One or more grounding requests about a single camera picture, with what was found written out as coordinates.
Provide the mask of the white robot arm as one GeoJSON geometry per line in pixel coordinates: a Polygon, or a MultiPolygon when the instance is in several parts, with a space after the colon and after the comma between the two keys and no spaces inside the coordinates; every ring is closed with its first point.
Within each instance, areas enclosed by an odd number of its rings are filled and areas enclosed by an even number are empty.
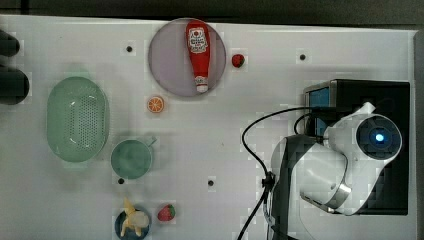
{"type": "Polygon", "coordinates": [[[271,158],[276,185],[267,240],[353,240],[358,212],[402,145],[397,125],[369,102],[327,127],[321,139],[283,138],[271,158]]]}

